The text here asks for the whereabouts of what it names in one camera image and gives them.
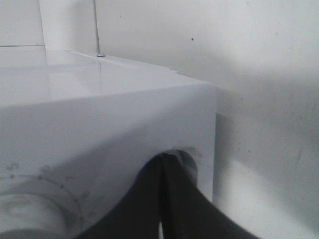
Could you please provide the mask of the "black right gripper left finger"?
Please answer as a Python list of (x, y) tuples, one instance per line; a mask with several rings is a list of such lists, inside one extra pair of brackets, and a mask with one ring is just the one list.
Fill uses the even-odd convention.
[(142, 168), (120, 202), (78, 239), (158, 239), (161, 156)]

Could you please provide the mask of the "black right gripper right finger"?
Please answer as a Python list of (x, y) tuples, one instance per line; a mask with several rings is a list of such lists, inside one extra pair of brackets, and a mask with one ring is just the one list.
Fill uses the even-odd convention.
[(161, 223), (165, 239), (255, 239), (193, 184), (175, 155), (161, 155)]

